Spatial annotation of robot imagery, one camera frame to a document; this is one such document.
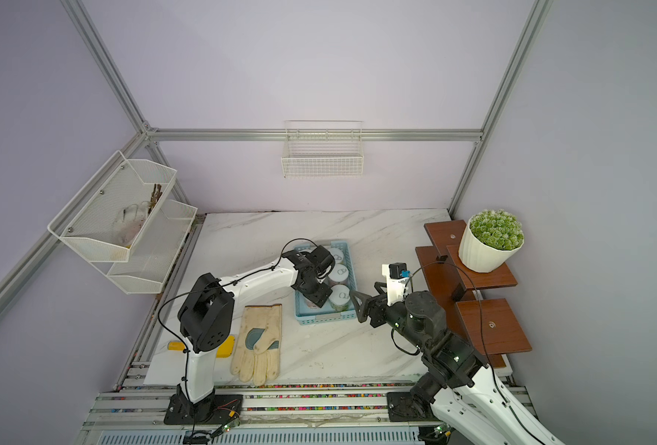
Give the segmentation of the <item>yellow can pull tab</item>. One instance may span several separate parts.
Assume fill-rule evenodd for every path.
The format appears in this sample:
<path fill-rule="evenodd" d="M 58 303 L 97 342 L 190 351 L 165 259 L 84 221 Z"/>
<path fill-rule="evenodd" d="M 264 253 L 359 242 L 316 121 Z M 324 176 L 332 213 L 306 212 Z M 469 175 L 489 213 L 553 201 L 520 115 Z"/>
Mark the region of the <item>yellow can pull tab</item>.
<path fill-rule="evenodd" d="M 342 250 L 339 248 L 330 248 L 328 251 L 334 257 L 337 264 L 344 264 L 344 254 Z"/>

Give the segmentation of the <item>green can pull tab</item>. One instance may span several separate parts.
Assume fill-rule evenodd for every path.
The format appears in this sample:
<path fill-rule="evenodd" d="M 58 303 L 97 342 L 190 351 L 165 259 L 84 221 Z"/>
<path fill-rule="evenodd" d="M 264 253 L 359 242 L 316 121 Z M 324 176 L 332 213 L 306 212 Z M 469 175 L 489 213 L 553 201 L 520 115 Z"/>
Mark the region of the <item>green can pull tab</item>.
<path fill-rule="evenodd" d="M 335 285 L 331 289 L 328 302 L 336 312 L 346 311 L 351 303 L 350 289 L 346 285 Z"/>

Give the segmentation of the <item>pink can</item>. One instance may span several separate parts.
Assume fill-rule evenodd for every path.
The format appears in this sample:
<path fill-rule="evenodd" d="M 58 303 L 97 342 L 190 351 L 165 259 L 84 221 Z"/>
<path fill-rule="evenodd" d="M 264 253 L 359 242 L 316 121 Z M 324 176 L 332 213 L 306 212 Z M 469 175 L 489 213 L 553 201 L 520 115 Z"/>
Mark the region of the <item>pink can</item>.
<path fill-rule="evenodd" d="M 318 306 L 318 305 L 315 304 L 314 302 L 311 302 L 311 300 L 308 300 L 308 299 L 305 298 L 305 297 L 302 297 L 302 303 L 303 303 L 304 306 L 306 306 L 306 308 L 308 308 L 310 311 L 317 311 L 317 310 L 320 310 L 320 309 L 321 309 L 320 306 Z"/>

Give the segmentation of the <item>pink can pull tab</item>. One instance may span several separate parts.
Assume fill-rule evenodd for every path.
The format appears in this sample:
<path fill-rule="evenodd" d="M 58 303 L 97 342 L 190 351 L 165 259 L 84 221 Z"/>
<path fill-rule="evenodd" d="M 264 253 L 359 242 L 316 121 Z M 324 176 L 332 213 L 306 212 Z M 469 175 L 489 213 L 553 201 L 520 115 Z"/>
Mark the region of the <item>pink can pull tab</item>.
<path fill-rule="evenodd" d="M 344 264 L 337 264 L 328 275 L 328 279 L 333 286 L 346 286 L 350 278 L 350 271 Z"/>

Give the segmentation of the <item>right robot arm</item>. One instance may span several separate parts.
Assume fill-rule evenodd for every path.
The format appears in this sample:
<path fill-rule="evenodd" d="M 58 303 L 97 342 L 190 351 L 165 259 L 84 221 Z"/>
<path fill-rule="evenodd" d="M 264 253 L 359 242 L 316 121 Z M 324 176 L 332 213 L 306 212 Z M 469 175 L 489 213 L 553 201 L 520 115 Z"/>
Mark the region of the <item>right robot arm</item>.
<path fill-rule="evenodd" d="M 359 322 L 386 324 L 417 349 L 427 372 L 408 392 L 387 395 L 393 422 L 434 421 L 435 432 L 455 429 L 475 444 L 558 444 L 496 378 L 486 356 L 448 329 L 445 310 L 427 291 L 390 302 L 386 294 L 352 291 Z"/>

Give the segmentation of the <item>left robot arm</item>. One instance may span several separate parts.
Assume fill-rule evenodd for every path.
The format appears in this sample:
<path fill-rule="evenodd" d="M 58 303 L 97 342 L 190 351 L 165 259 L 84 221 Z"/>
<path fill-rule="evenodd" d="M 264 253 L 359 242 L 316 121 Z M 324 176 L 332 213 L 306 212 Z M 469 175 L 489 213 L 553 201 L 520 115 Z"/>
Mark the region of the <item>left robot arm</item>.
<path fill-rule="evenodd" d="M 215 356 L 226 339 L 239 333 L 232 372 L 262 386 L 280 372 L 282 306 L 258 305 L 271 292 L 292 289 L 318 307 L 331 294 L 328 276 L 336 265 L 327 248 L 290 250 L 267 265 L 235 276 L 200 276 L 185 300 L 176 300 L 178 338 L 186 363 L 178 384 L 184 399 L 197 404 L 215 396 Z"/>

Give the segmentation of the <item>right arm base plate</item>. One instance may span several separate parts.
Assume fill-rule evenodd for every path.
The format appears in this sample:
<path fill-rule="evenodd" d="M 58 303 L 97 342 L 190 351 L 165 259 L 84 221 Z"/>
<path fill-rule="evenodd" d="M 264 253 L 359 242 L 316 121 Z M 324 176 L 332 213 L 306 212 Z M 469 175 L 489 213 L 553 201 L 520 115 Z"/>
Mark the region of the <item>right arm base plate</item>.
<path fill-rule="evenodd" d="M 391 422 L 438 421 L 432 406 L 410 392 L 389 392 L 386 402 Z"/>

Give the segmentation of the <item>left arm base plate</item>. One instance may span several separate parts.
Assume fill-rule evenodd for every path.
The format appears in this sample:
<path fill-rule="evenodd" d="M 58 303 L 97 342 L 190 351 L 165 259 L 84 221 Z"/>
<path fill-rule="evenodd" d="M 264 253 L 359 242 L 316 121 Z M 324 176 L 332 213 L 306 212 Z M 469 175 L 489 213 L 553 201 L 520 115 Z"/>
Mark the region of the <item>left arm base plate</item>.
<path fill-rule="evenodd" d="M 226 425 L 240 416 L 243 397 L 217 394 L 214 390 L 200 402 L 190 402 L 180 386 L 165 411 L 169 426 Z"/>

